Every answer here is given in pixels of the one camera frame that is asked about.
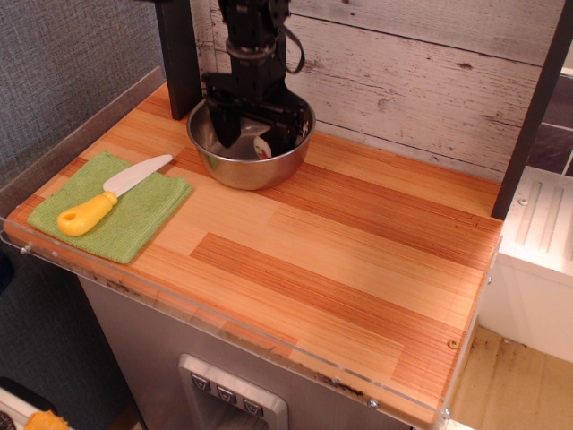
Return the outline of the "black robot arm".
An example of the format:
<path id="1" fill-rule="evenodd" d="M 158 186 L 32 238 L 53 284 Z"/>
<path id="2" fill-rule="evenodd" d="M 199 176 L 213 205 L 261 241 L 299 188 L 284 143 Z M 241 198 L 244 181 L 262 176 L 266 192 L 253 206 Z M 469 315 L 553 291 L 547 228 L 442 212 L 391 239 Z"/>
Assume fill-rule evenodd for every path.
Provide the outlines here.
<path id="1" fill-rule="evenodd" d="M 205 73 L 206 104 L 219 142 L 232 147 L 245 118 L 267 126 L 254 138 L 258 158 L 269 159 L 292 151 L 310 132 L 311 108 L 286 86 L 286 76 L 299 73 L 304 53 L 291 70 L 287 66 L 287 40 L 300 40 L 285 21 L 288 1 L 220 1 L 227 26 L 226 50 L 230 73 Z"/>

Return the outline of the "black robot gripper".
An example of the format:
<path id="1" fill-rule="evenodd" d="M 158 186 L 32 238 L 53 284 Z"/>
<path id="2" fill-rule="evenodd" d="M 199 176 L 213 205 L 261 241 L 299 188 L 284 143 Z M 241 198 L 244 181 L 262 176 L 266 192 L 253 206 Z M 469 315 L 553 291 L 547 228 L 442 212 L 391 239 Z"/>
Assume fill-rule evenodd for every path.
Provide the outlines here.
<path id="1" fill-rule="evenodd" d="M 286 86 L 287 44 L 248 49 L 227 43 L 229 73 L 205 73 L 206 103 L 218 141 L 230 148 L 241 135 L 241 119 L 270 127 L 271 156 L 295 148 L 298 134 L 310 132 L 310 106 Z"/>

